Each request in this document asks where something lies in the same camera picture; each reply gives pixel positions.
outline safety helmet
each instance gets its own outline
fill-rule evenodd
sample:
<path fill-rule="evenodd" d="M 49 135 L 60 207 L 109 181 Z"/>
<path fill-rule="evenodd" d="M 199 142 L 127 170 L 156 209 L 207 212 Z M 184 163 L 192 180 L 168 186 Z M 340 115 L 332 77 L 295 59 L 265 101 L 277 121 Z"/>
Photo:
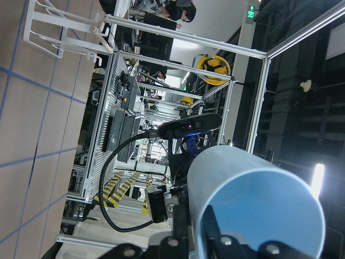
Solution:
<path fill-rule="evenodd" d="M 201 54 L 199 56 L 202 57 L 200 58 L 199 63 L 197 65 L 198 69 L 204 69 L 210 72 L 230 75 L 230 65 L 224 58 L 209 54 Z M 203 80 L 206 83 L 209 83 L 210 85 L 220 85 L 226 82 L 226 80 L 224 79 L 219 79 L 211 76 L 203 76 Z"/>
<path fill-rule="evenodd" d="M 179 103 L 182 103 L 183 105 L 191 106 L 193 104 L 193 99 L 187 96 L 182 97 Z"/>

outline ventilation grille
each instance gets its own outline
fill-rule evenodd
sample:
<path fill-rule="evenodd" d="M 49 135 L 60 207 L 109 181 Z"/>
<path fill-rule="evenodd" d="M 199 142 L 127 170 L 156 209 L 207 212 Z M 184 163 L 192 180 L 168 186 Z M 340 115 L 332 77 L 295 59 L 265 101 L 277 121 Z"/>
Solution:
<path fill-rule="evenodd" d="M 345 53 L 345 23 L 330 31 L 326 59 Z"/>

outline exit sign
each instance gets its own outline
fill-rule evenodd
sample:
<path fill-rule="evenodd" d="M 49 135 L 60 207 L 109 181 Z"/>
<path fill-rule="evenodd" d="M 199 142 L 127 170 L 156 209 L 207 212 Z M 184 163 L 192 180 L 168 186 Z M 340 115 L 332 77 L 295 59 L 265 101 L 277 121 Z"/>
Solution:
<path fill-rule="evenodd" d="M 253 24 L 254 17 L 255 17 L 255 5 L 249 4 L 247 8 L 246 23 Z"/>

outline cable connector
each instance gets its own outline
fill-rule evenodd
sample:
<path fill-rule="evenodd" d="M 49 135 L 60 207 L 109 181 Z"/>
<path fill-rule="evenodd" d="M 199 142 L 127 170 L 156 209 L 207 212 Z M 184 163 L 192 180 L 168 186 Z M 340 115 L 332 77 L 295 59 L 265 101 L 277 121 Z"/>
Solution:
<path fill-rule="evenodd" d="M 158 132 L 157 132 L 156 129 L 145 130 L 145 132 L 143 133 L 143 136 L 146 139 L 157 138 L 158 137 Z"/>

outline bolt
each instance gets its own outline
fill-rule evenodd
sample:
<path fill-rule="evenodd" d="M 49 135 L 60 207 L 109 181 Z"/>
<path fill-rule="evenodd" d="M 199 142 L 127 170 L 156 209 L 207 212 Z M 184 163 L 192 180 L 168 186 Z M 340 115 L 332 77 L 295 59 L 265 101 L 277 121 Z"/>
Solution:
<path fill-rule="evenodd" d="M 132 256 L 135 255 L 135 251 L 134 251 L 132 248 L 127 247 L 127 248 L 125 248 L 125 250 L 123 251 L 123 255 L 124 255 L 125 257 L 132 257 Z"/>
<path fill-rule="evenodd" d="M 178 245 L 178 240 L 172 238 L 168 241 L 168 245 L 170 245 L 171 247 L 176 247 Z"/>
<path fill-rule="evenodd" d="M 228 236 L 222 236 L 220 238 L 220 241 L 225 246 L 230 246 L 231 245 L 231 238 L 229 238 Z"/>
<path fill-rule="evenodd" d="M 167 205 L 167 211 L 168 211 L 169 213 L 173 213 L 173 211 L 174 211 L 174 206 L 175 206 L 175 204 L 173 204 L 172 202 L 169 203 L 169 204 Z"/>
<path fill-rule="evenodd" d="M 279 255 L 279 248 L 275 244 L 268 244 L 266 250 L 272 255 Z"/>

